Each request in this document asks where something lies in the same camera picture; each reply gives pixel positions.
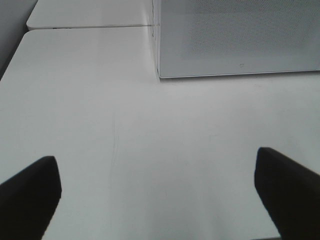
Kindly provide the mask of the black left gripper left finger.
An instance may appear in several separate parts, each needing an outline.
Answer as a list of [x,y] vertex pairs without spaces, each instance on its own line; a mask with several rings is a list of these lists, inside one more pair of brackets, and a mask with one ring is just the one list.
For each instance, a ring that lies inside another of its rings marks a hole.
[[44,156],[0,185],[0,238],[40,240],[62,196],[54,156]]

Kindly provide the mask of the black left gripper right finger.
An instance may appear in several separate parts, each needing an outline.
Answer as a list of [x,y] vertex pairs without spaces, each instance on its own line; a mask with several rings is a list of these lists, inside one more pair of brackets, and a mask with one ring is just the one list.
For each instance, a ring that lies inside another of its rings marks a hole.
[[270,147],[257,151],[255,189],[283,240],[320,238],[320,176]]

